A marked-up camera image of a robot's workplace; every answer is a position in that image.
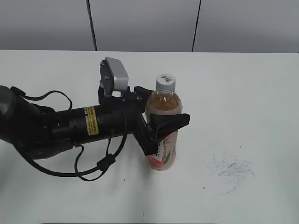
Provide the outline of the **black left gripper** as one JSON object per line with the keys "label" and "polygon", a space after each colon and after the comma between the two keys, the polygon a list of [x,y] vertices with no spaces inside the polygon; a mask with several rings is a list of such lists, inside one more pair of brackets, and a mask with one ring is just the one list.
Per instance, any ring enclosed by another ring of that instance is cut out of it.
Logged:
{"label": "black left gripper", "polygon": [[100,87],[98,88],[100,131],[103,132],[106,128],[110,137],[122,136],[114,156],[120,154],[129,134],[134,135],[144,154],[148,156],[157,152],[157,142],[189,125],[190,115],[187,113],[151,114],[148,125],[142,114],[150,95],[151,90],[135,86],[133,91],[127,87],[119,97],[105,97]]}

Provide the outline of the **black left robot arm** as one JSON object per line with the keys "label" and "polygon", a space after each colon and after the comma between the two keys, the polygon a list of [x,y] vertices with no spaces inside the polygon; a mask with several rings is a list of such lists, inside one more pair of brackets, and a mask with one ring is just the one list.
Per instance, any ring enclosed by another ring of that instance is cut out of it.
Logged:
{"label": "black left robot arm", "polygon": [[186,113],[143,118],[151,94],[140,86],[120,97],[104,96],[100,104],[56,112],[37,105],[17,88],[0,88],[0,138],[33,160],[47,159],[75,146],[132,134],[146,156],[158,151],[168,135],[189,124]]}

